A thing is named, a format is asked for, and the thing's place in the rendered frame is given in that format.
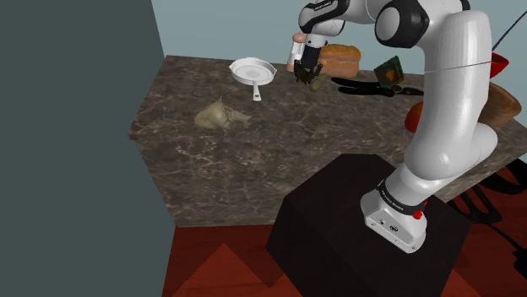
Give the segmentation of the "small olive green lump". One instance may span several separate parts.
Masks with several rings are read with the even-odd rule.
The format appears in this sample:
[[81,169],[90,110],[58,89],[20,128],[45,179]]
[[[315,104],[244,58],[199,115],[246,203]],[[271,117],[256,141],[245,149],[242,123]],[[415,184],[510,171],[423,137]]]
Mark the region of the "small olive green lump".
[[309,84],[309,89],[312,91],[312,92],[318,92],[321,87],[328,81],[330,80],[331,77],[327,74],[319,74],[310,84]]

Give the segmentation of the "red cone with dark rod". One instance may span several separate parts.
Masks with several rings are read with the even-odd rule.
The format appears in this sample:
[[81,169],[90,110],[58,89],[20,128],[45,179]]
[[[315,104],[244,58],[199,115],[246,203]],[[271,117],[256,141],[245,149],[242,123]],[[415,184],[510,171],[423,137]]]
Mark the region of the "red cone with dark rod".
[[510,31],[519,23],[519,21],[527,15],[527,10],[525,10],[509,27],[508,29],[500,36],[496,43],[492,47],[492,59],[491,59],[491,70],[490,78],[497,76],[508,64],[509,60],[496,53],[496,49],[507,37]]

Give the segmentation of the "black tongs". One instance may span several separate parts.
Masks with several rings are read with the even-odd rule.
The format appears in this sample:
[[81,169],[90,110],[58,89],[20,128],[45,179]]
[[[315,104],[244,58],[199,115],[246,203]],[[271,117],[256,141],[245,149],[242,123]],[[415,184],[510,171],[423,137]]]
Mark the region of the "black tongs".
[[331,78],[331,81],[338,84],[338,91],[348,95],[383,95],[394,97],[395,95],[424,95],[420,89],[411,87],[400,87],[398,85],[384,88],[379,82],[363,82],[349,80],[345,78]]

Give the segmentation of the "red round object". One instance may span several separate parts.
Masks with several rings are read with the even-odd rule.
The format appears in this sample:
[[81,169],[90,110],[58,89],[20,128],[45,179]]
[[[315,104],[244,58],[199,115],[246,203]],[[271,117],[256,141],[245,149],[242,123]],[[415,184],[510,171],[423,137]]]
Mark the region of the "red round object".
[[421,118],[423,108],[423,102],[419,102],[415,105],[413,105],[410,110],[408,111],[406,118],[405,118],[405,128],[409,132],[416,132],[419,120]]

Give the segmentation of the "white bottle with pink cap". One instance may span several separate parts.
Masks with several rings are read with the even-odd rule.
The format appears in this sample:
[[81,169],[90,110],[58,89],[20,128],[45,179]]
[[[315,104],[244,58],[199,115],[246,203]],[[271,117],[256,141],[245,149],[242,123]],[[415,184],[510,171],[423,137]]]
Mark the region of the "white bottle with pink cap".
[[295,61],[301,62],[305,39],[306,35],[302,32],[297,32],[292,36],[291,52],[286,63],[287,71],[290,73],[294,72]]

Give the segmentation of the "beige crumpled cloth bag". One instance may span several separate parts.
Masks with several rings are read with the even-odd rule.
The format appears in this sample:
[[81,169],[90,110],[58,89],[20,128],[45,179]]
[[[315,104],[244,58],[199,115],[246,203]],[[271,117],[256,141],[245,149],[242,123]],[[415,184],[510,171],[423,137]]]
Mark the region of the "beige crumpled cloth bag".
[[193,121],[196,126],[205,129],[230,130],[235,126],[235,122],[240,122],[244,127],[249,127],[252,118],[248,114],[233,109],[223,100],[217,100],[201,110]]

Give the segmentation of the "dark robot stand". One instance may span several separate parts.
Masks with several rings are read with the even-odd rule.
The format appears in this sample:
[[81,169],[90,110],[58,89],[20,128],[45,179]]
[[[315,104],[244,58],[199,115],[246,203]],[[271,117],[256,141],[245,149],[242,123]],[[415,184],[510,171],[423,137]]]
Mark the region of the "dark robot stand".
[[471,222],[438,198],[414,253],[366,227],[360,199],[393,171],[342,154],[284,198],[266,249],[302,297],[480,297],[454,271]]

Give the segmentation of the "green patterned box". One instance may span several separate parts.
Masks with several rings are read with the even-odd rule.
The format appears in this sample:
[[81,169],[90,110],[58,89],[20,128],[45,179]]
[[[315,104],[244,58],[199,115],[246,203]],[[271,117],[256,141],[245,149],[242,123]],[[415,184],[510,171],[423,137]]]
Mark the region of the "green patterned box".
[[398,56],[388,59],[386,62],[373,69],[379,85],[385,89],[391,89],[405,80],[405,75]]

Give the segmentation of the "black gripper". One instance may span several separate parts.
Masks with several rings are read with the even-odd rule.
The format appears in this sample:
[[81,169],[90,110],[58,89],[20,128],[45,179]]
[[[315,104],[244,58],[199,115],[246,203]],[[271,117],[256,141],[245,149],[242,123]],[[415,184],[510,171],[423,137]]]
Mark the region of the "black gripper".
[[318,77],[323,68],[323,64],[318,63],[320,51],[320,47],[304,46],[301,60],[294,61],[294,74],[297,82],[307,85],[309,81],[312,82]]

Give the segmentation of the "dark brown bread loaf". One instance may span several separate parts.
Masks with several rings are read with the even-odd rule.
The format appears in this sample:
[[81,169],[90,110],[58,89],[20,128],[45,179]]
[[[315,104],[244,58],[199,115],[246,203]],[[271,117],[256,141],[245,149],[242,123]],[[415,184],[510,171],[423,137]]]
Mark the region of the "dark brown bread loaf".
[[522,111],[519,101],[501,86],[489,83],[488,99],[478,122],[489,127],[502,127]]

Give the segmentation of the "golden brown bread loaf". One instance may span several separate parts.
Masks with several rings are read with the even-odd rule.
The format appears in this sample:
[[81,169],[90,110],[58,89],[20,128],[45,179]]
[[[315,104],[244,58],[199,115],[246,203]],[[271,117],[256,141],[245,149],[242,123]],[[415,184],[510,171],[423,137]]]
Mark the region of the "golden brown bread loaf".
[[354,78],[359,70],[361,52],[355,46],[328,44],[318,56],[321,73],[336,78]]

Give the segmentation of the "white frying pan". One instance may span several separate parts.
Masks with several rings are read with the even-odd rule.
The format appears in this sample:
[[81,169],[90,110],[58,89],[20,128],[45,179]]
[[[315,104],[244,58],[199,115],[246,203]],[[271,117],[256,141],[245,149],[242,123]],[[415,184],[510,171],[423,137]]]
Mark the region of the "white frying pan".
[[262,100],[259,87],[271,83],[277,73],[277,69],[271,63],[256,57],[237,59],[229,69],[237,82],[253,87],[253,101]]

